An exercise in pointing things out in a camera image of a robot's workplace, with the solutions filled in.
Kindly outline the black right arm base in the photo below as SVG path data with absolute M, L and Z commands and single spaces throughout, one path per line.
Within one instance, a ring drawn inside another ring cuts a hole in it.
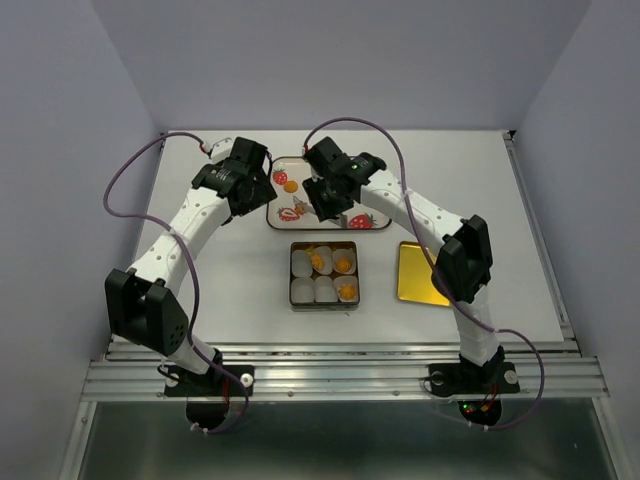
M 428 390 L 436 397 L 483 396 L 497 387 L 498 394 L 516 394 L 520 385 L 515 366 L 502 362 L 489 370 L 472 363 L 433 363 L 427 366 Z

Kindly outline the metal tongs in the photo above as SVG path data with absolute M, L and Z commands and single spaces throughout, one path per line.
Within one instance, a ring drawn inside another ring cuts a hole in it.
M 314 208 L 310 204 L 308 204 L 308 203 L 304 202 L 303 200 L 301 200 L 300 198 L 298 198 L 297 196 L 293 196 L 293 202 L 294 202 L 294 207 L 296 205 L 302 205 L 306 210 L 306 214 L 316 215 L 316 212 L 315 212 Z M 332 222 L 332 218 L 326 219 L 326 222 L 330 222 L 333 225 L 335 225 Z

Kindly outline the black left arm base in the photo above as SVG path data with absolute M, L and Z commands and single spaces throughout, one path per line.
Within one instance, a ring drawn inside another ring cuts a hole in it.
M 240 384 L 215 370 L 198 375 L 177 365 L 160 365 L 157 372 L 164 378 L 164 395 L 169 398 L 243 397 Z

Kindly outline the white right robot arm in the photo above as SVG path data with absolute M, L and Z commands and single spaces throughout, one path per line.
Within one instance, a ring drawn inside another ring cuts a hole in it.
M 374 209 L 414 234 L 435 262 L 432 280 L 454 305 L 463 384 L 482 390 L 496 378 L 499 341 L 491 324 L 486 286 L 493 256 L 488 225 L 463 218 L 411 191 L 386 163 L 369 153 L 350 156 L 329 137 L 305 150 L 312 177 L 303 188 L 319 221 L 334 220 L 356 203 Z

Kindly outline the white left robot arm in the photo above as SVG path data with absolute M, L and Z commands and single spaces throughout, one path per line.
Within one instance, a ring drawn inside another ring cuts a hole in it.
M 198 142 L 207 163 L 193 178 L 170 222 L 149 214 L 143 220 L 162 228 L 157 240 L 126 270 L 105 280 L 111 332 L 144 346 L 188 371 L 199 393 L 215 392 L 226 373 L 220 352 L 193 333 L 197 318 L 177 299 L 184 278 L 199 283 L 195 260 L 213 233 L 233 218 L 276 199 L 263 164 L 266 146 L 238 137 L 231 143 Z

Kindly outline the swirl cookie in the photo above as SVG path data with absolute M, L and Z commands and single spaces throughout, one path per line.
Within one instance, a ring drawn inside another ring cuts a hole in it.
M 335 270 L 340 273 L 347 273 L 351 270 L 351 268 L 352 262 L 347 257 L 341 257 L 335 261 Z

